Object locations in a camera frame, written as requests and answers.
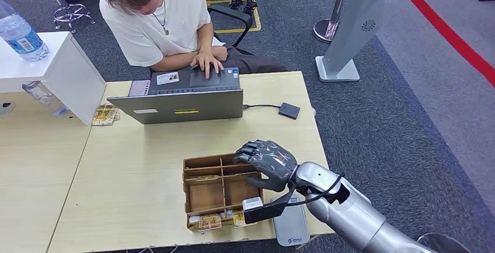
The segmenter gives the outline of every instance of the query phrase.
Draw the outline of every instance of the white t-shirt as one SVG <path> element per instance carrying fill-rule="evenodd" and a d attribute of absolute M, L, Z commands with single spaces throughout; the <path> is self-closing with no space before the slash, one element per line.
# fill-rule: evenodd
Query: white t-shirt
<path fill-rule="evenodd" d="M 206 0 L 164 0 L 154 17 L 111 7 L 100 0 L 103 18 L 112 30 L 122 52 L 133 66 L 152 66 L 163 56 L 190 53 L 198 49 L 197 29 L 211 21 Z M 165 35 L 161 23 L 165 18 Z M 213 46 L 223 43 L 213 38 Z"/>

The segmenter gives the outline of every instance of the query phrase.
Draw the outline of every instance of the laptop lid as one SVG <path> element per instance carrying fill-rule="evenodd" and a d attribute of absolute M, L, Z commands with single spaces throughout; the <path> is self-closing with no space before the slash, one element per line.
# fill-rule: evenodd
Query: laptop lid
<path fill-rule="evenodd" d="M 243 91 L 187 92 L 107 98 L 142 124 L 242 117 Z"/>

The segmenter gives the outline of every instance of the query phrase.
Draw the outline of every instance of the laptop keyboard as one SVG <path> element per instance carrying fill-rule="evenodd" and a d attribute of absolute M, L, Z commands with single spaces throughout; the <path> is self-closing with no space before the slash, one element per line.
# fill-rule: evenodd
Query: laptop keyboard
<path fill-rule="evenodd" d="M 150 95 L 188 93 L 188 92 L 208 92 L 208 91 L 227 91 L 237 89 L 237 86 L 219 86 L 216 88 L 187 88 L 187 89 L 169 89 L 165 91 L 151 91 Z"/>

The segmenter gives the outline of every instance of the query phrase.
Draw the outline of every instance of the white box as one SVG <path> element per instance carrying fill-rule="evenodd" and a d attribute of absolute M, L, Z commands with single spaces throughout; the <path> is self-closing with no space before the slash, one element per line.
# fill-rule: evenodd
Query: white box
<path fill-rule="evenodd" d="M 25 61 L 0 40 L 0 93 L 41 81 L 83 123 L 91 125 L 106 83 L 70 32 L 39 33 L 50 49 L 45 59 Z"/>

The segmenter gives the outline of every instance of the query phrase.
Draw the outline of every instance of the water bottle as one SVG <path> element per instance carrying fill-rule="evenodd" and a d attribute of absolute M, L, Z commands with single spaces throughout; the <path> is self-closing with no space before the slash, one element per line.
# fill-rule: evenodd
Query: water bottle
<path fill-rule="evenodd" d="M 49 53 L 48 47 L 31 25 L 2 0 L 0 0 L 0 36 L 27 61 L 41 60 Z"/>
<path fill-rule="evenodd" d="M 65 105 L 39 81 L 25 82 L 22 84 L 22 89 L 43 104 L 43 106 L 48 108 L 54 116 L 62 116 L 69 111 L 69 109 L 67 109 L 67 107 L 65 107 Z"/>

